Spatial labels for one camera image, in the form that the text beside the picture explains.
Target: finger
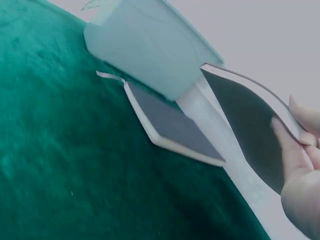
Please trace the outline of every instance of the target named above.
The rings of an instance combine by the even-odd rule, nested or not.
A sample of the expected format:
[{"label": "finger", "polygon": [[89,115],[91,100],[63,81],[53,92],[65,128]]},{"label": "finger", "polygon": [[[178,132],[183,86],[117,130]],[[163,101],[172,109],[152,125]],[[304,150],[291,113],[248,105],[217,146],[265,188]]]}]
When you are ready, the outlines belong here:
[{"label": "finger", "polygon": [[294,118],[311,134],[320,138],[320,112],[307,109],[297,104],[290,96],[289,109]]},{"label": "finger", "polygon": [[310,158],[314,170],[320,170],[320,149],[314,146],[306,146],[304,150]]},{"label": "finger", "polygon": [[291,176],[310,171],[310,165],[304,158],[302,147],[290,136],[283,124],[276,118],[271,120],[273,131],[279,141],[282,151],[284,180]]}]

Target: green velvet fabric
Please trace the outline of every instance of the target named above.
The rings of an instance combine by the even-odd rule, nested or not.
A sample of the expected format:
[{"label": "green velvet fabric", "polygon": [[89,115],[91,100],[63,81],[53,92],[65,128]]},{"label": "green velvet fabric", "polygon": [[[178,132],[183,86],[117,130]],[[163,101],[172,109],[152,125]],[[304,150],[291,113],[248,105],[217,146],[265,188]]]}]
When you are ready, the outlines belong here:
[{"label": "green velvet fabric", "polygon": [[84,22],[36,0],[0,13],[1,240],[269,239],[223,168],[149,141]]}]

